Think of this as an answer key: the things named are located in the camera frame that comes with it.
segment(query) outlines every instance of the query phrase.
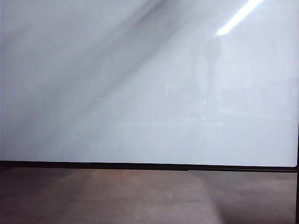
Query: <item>tiled floor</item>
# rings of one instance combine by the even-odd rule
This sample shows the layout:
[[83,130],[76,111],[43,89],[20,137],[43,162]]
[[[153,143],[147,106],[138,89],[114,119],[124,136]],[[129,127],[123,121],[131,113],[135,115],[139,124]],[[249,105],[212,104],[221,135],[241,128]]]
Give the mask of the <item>tiled floor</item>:
[[296,174],[12,168],[1,224],[294,224]]

